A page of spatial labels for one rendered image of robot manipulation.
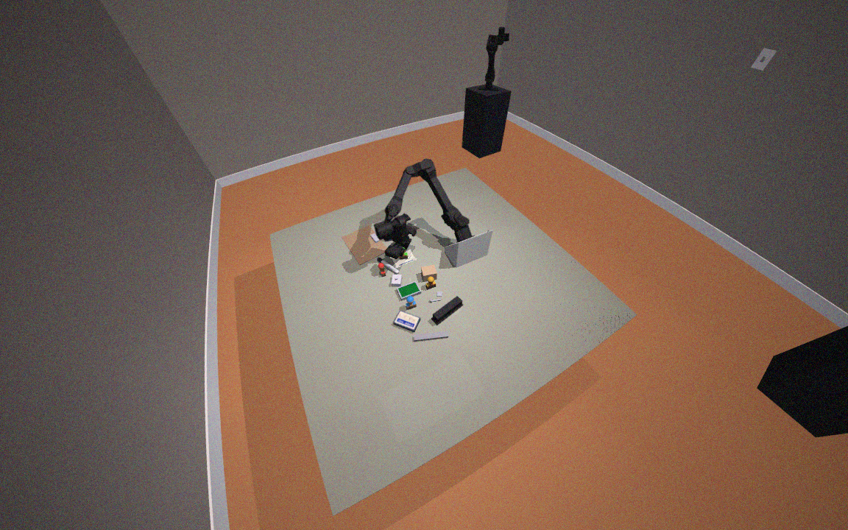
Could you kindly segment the tan box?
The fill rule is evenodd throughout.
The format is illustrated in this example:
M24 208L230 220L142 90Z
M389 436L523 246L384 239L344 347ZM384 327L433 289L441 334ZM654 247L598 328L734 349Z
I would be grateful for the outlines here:
M433 276L434 280L437 280L437 268L434 265L421 267L421 272L423 282L428 281L428 276Z

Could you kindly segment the white taped card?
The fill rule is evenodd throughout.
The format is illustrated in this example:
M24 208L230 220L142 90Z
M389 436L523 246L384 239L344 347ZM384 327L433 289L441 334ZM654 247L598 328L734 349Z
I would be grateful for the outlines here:
M398 268L398 267L400 267L400 266L402 266L406 263L410 263L412 261L417 261L417 259L411 253L411 250L407 251L407 255L408 255L408 258L405 258L405 259L399 259L399 258L394 259L394 258L392 258L392 261L394 261L394 263L396 264L396 268Z

